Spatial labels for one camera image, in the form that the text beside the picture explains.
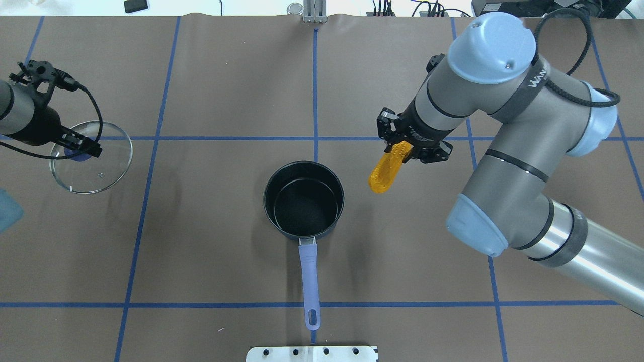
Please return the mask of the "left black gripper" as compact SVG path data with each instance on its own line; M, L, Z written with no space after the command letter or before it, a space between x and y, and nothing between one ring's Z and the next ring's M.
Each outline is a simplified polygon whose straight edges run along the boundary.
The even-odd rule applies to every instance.
M36 109L30 122L10 138L28 146L44 146L60 139L66 158L99 158L103 149L97 142L99 126L62 126L60 116L50 106Z

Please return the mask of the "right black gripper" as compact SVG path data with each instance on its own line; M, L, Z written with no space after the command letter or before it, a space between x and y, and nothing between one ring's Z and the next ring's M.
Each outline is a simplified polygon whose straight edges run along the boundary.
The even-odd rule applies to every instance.
M417 112L399 115L387 107L377 116L378 137L384 141L384 153L391 153L393 145L406 142L412 145L409 160L421 163L446 162L453 151L453 145L443 140L443 131L426 124Z

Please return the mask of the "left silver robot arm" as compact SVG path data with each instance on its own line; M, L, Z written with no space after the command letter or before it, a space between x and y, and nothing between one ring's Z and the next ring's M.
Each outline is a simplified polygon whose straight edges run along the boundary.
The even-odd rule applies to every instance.
M99 158L103 149L99 144L103 133L103 121L94 138L81 135L62 125L60 115L44 100L38 103L35 94L30 94L25 85L2 81L2 135L28 146L44 146L52 143L64 149L62 156L37 154L2 142L2 147L38 159L84 161Z

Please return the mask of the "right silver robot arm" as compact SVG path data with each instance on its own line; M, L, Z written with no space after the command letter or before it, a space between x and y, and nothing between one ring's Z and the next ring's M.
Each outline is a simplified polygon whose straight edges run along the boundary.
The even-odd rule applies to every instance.
M448 231L486 256L519 250L642 314L642 248L543 193L562 158L591 153L610 135L619 96L550 66L537 31L502 12L474 18L426 71L404 112L377 117L386 153L406 142L403 162L442 162L452 151L446 136L474 112L501 124Z

